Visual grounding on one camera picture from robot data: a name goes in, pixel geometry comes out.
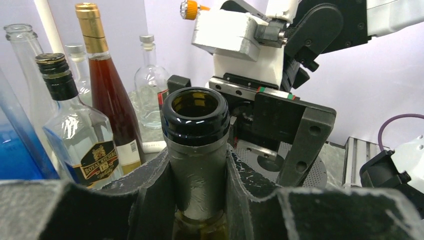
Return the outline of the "tall clear bottle black label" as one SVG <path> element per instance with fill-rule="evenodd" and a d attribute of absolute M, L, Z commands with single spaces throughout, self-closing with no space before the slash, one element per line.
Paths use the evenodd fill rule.
<path fill-rule="evenodd" d="M 48 143 L 43 126 L 55 113 L 55 105 L 35 60 L 36 56 L 43 53 L 38 35 L 27 23 L 10 24 L 4 26 L 3 29 L 28 86 L 29 119 L 47 155 L 54 160 L 56 156 Z"/>

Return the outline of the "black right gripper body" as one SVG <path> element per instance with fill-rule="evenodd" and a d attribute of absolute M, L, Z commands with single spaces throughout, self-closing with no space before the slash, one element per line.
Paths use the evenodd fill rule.
<path fill-rule="evenodd" d="M 226 91 L 224 87 L 190 86 L 188 78 L 172 75 L 168 79 L 171 93 L 165 99 L 165 136 L 184 146 L 205 146 L 222 139 L 230 131 L 230 118 L 239 119 L 234 137 L 272 148 L 276 142 L 292 144 L 298 132 L 306 104 L 290 93 L 271 96 L 270 83 L 225 74 L 231 85 L 247 88 Z"/>

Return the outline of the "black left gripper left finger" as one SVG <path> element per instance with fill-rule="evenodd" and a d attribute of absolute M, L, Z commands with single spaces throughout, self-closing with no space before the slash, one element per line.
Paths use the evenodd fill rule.
<path fill-rule="evenodd" d="M 3 240 L 169 240 L 176 202 L 168 151 L 92 190 L 65 180 L 3 180 Z"/>

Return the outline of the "dark wine bottle gold cap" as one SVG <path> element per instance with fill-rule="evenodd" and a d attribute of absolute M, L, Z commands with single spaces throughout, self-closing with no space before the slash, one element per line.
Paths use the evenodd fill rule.
<path fill-rule="evenodd" d="M 110 121 L 123 174 L 145 162 L 138 119 L 113 62 L 97 4 L 75 5 L 90 72 L 92 105 Z"/>

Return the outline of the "dark bottle silver cap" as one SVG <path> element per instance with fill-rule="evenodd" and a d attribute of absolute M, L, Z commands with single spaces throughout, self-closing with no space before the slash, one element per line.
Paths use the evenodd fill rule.
<path fill-rule="evenodd" d="M 162 132 L 173 172 L 175 240 L 228 239 L 225 215 L 230 113 L 215 90 L 185 87 L 162 106 Z"/>

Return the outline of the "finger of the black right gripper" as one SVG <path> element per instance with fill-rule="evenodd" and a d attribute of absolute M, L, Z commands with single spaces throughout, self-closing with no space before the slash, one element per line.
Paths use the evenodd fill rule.
<path fill-rule="evenodd" d="M 331 134 L 337 112 L 329 107 L 307 107 L 303 112 L 291 149 L 276 183 L 283 187 L 300 187 Z"/>

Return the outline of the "clear bottle red black label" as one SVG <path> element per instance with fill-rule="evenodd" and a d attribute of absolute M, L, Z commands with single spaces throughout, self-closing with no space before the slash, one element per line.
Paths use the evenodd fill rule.
<path fill-rule="evenodd" d="M 92 107 L 89 59 L 86 48 L 82 43 L 69 43 L 64 48 L 71 66 L 75 85 L 79 92 L 79 98 L 84 104 Z"/>

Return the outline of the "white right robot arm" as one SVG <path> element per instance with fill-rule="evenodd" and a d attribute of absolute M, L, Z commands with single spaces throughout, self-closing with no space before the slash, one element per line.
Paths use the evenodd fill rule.
<path fill-rule="evenodd" d="M 179 7 L 194 21 L 191 43 L 210 53 L 208 85 L 229 106 L 228 141 L 275 160 L 276 182 L 298 187 L 331 134 L 336 111 L 292 93 L 309 80 L 316 58 L 366 44 L 424 20 L 421 0 L 270 0 L 261 13 L 243 0 L 208 8 L 194 0 Z"/>

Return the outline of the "clear bottle black cap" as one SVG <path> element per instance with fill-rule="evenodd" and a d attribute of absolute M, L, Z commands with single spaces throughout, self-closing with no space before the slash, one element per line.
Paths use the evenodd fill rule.
<path fill-rule="evenodd" d="M 81 101 L 65 55 L 42 53 L 35 62 L 57 107 L 42 130 L 70 179 L 101 189 L 123 177 L 109 118 Z"/>

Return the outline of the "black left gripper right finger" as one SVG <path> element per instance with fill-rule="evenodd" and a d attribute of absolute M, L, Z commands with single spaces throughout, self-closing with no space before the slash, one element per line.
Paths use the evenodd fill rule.
<path fill-rule="evenodd" d="M 231 240 L 421 240 L 414 205 L 387 188 L 282 187 L 227 148 Z"/>

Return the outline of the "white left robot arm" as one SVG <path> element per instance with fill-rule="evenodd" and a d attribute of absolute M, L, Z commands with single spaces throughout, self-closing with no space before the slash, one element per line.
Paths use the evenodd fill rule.
<path fill-rule="evenodd" d="M 172 159 L 163 150 L 93 191 L 61 180 L 3 180 L 3 240 L 169 240 L 176 206 L 195 181 L 217 184 L 208 203 L 227 214 L 232 240 L 421 240 L 424 199 L 404 193 L 412 176 L 384 150 L 360 169 L 361 187 L 282 187 L 230 146 L 218 158 Z"/>

